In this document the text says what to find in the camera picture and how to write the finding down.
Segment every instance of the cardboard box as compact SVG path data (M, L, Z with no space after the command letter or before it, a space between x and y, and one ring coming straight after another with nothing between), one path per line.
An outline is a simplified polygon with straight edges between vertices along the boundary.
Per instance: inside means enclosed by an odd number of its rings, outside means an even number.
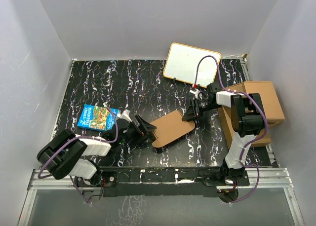
M232 121L231 121L231 118L229 117L228 113L226 112L226 110L224 108L219 108L218 113L219 113L219 117L221 119L223 132L224 132L225 139L227 142L227 147L229 149L231 147L231 144L233 141L233 136L234 136ZM270 135L267 133L264 136L264 138L252 143L251 147L262 147L262 146L266 146L270 143L271 143L271 138L270 138Z
M228 89L247 93L259 93L270 128L284 121L284 114L271 81L245 81L229 86ZM230 108L224 107L224 109L229 117L231 117Z

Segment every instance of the black marble table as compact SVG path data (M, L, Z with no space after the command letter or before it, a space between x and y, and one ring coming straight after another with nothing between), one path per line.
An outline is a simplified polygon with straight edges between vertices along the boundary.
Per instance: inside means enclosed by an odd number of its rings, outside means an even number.
M99 132L77 128L84 104L129 109L146 121L156 120L174 110L184 113L192 96L191 85L163 77L165 60L78 61L72 72L55 126L76 134L99 136ZM230 86L245 80L239 59L222 59L222 81ZM102 167L207 167L220 166L228 153L217 110L196 121L196 128L163 153L157 153L151 141L141 145L122 144L106 157L93 156ZM270 166L265 147L250 148L246 164Z

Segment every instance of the blue book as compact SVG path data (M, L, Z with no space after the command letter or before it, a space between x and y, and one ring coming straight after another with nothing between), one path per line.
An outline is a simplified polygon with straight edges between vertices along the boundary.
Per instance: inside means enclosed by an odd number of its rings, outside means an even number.
M111 109L117 115L120 114L118 109ZM96 131L111 130L114 125L114 119L105 107L85 104L77 127L86 128Z

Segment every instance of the gray wall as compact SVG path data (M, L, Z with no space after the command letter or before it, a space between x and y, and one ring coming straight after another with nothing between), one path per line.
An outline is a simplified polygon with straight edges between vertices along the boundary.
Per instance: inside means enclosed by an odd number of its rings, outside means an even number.
M250 77L272 80L286 121L271 129L307 225L316 214L316 0L278 0L253 45Z
M41 0L72 58L165 59L171 43L248 53L277 0Z
M16 225L71 59L39 0L0 0L0 225Z

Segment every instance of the whiteboard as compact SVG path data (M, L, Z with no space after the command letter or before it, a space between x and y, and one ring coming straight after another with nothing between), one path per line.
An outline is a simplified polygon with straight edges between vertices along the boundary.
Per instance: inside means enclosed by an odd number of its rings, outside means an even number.
M197 47L191 47L174 42L170 46L169 55L164 66L163 76L166 78L193 84L196 78L199 61L207 55L215 57L219 63L221 54ZM198 69L197 84L201 87L214 82L217 66L211 57L205 58Z

